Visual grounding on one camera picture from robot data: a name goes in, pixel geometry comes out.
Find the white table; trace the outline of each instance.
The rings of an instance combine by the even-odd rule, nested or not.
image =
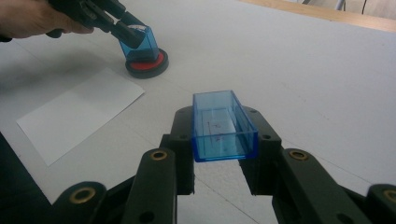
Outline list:
[[[51,166],[16,120],[84,80],[80,71],[128,77],[119,43],[96,30],[0,45],[0,130],[51,202],[81,181],[112,188],[134,175],[193,93],[220,90],[261,111],[284,147],[314,154],[339,184],[361,194],[396,184],[396,34],[234,0],[121,2],[152,28],[169,67],[129,77],[146,93]],[[196,164],[195,174],[196,194],[178,197],[179,223],[276,222],[237,161]]]

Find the black cable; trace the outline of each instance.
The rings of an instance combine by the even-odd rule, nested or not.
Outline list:
[[[363,9],[361,10],[361,15],[364,14],[364,8],[366,7],[367,0],[364,0]]]

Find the screw hole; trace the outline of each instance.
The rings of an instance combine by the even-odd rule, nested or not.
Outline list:
[[[154,161],[161,161],[165,159],[167,156],[168,154],[166,154],[165,151],[161,151],[161,150],[155,151],[150,155],[151,159]]]
[[[89,201],[93,196],[95,196],[96,191],[94,188],[91,187],[85,187],[81,189],[75,190],[71,195],[70,195],[70,202],[71,203],[85,203]]]
[[[153,220],[154,220],[154,213],[152,212],[142,213],[139,217],[140,223],[150,223]]]
[[[337,214],[337,218],[344,224],[353,224],[354,223],[352,218],[350,218],[349,216],[342,214],[342,213]]]
[[[396,190],[387,189],[384,191],[385,197],[393,203],[396,203]]]
[[[289,155],[297,161],[306,161],[308,160],[308,155],[302,151],[293,150],[289,152]]]

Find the table surface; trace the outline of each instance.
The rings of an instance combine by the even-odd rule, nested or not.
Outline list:
[[[236,0],[121,2],[168,53],[160,76],[129,77],[119,42],[100,30],[0,45],[0,131],[51,202],[81,181],[112,188],[133,176],[194,93],[221,90],[340,185],[365,194],[396,184],[396,34]],[[106,68],[145,94],[47,166],[16,120],[83,81],[80,71]],[[178,197],[179,223],[276,222],[271,198],[250,196],[237,161],[196,163],[195,174],[195,195]]]

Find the wooden floor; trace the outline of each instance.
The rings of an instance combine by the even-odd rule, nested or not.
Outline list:
[[[309,5],[334,8],[336,3],[337,0],[311,0]],[[364,0],[346,0],[346,11],[361,13],[363,4]],[[396,20],[396,0],[367,0],[364,15]]]

